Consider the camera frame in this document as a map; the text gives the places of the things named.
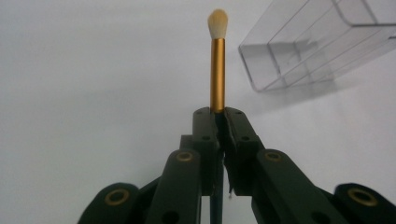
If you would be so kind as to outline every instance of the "makeup brush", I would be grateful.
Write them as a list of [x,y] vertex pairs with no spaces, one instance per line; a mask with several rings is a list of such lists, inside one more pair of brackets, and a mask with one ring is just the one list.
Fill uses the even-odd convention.
[[225,95],[225,34],[227,31],[227,14],[216,9],[207,18],[212,37],[212,61],[210,71],[210,111],[222,113]]

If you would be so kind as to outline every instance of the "clear plastic container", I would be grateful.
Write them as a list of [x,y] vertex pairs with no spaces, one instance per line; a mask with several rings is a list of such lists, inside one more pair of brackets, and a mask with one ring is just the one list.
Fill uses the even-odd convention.
[[239,47],[255,91],[333,79],[396,49],[396,0],[274,0]]

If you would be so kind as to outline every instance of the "white bristles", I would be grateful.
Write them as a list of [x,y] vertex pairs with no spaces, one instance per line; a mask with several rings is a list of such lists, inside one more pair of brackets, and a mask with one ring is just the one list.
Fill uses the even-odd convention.
[[207,18],[207,25],[209,26],[210,36],[212,39],[222,39],[227,32],[227,13],[222,9],[216,9]]

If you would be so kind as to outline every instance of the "white surface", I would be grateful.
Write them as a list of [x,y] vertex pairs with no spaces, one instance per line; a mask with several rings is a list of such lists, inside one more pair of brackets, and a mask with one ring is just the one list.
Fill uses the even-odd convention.
[[[256,93],[237,47],[269,2],[2,1],[0,223],[76,223],[100,189],[161,175],[209,102],[216,7],[229,14],[226,105],[317,186],[357,182],[396,203],[396,51]],[[255,223],[250,199],[225,197],[224,223]]]

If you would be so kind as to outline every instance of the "gold ferrule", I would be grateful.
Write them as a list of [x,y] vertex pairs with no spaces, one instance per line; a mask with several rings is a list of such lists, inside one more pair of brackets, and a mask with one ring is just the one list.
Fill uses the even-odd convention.
[[225,39],[212,39],[210,111],[222,113],[225,94]]

